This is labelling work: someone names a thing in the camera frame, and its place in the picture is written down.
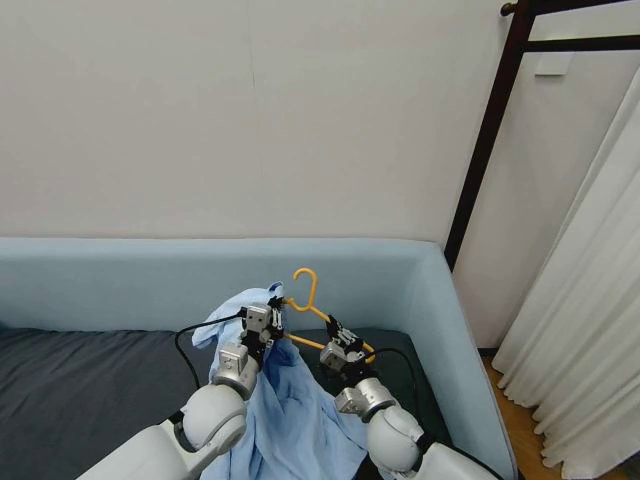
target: bed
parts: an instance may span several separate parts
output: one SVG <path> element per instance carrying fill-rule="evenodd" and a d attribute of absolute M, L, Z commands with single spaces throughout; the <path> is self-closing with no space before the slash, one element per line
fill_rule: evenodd
<path fill-rule="evenodd" d="M 206 318 L 248 287 L 314 268 L 316 304 L 374 346 L 407 353 L 419 375 L 423 420 L 517 478 L 495 399 L 439 247 L 363 239 L 0 239 L 0 471 L 6 478 L 75 478 L 141 428 L 184 404 L 192 379 L 173 331 Z M 292 330 L 324 339 L 312 315 Z M 213 346 L 188 349 L 204 380 Z M 330 393 L 317 351 L 301 348 Z M 381 378 L 415 413 L 408 371 L 376 361 Z"/>

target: light blue bed frame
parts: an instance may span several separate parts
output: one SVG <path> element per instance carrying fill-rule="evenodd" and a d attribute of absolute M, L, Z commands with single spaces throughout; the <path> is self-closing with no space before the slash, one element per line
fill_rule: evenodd
<path fill-rule="evenodd" d="M 0 238 L 0 327 L 177 330 L 249 287 L 285 282 L 346 326 L 411 336 L 454 443 L 505 480 L 517 469 L 440 248 L 371 239 L 94 240 Z M 321 328 L 293 312 L 292 329 Z"/>

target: blue cloth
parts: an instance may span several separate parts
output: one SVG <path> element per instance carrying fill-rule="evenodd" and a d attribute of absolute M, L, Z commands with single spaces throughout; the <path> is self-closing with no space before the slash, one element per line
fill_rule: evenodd
<path fill-rule="evenodd" d="M 252 288 L 227 300 L 207 319 L 232 315 L 240 307 L 282 297 L 281 283 Z M 283 322 L 286 329 L 286 318 Z M 240 320 L 198 328 L 193 344 L 204 347 L 237 342 Z M 215 356 L 209 379 L 218 369 Z M 333 397 L 315 381 L 291 340 L 267 350 L 256 388 L 247 406 L 247 431 L 202 474 L 202 480 L 327 480 L 353 478 L 366 455 L 365 425 L 355 415 L 335 409 Z"/>

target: dark gray mattress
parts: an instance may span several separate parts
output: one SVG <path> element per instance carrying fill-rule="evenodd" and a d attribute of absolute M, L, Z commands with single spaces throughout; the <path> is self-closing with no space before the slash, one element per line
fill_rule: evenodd
<path fill-rule="evenodd" d="M 375 347 L 405 352 L 418 373 L 423 422 L 449 435 L 410 338 L 356 330 Z M 304 336 L 326 341 L 324 331 Z M 215 346 L 185 350 L 201 381 Z M 318 367 L 318 352 L 301 354 L 316 380 L 336 394 L 341 383 Z M 404 408 L 415 414 L 411 377 L 401 357 L 381 354 L 375 368 Z M 193 380 L 173 346 L 172 332 L 48 332 L 0 330 L 0 477 L 73 479 L 142 428 L 160 423 L 193 393 Z"/>

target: hanger hook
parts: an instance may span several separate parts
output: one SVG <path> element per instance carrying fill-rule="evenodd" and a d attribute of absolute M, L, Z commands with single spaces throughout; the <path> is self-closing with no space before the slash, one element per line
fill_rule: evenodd
<path fill-rule="evenodd" d="M 316 288 L 318 287 L 318 275 L 316 275 L 316 272 L 314 272 L 310 268 L 302 267 L 294 272 L 293 279 L 298 280 L 298 277 L 300 276 L 301 273 L 307 273 L 311 277 L 311 291 L 309 292 L 309 301 L 307 302 L 307 305 L 304 307 L 301 307 L 300 305 L 298 305 L 293 298 L 290 298 L 287 303 L 289 303 L 289 305 L 291 305 L 294 308 L 294 310 L 297 310 L 298 312 L 306 312 L 311 307 L 313 307 L 313 302 L 316 299 Z"/>

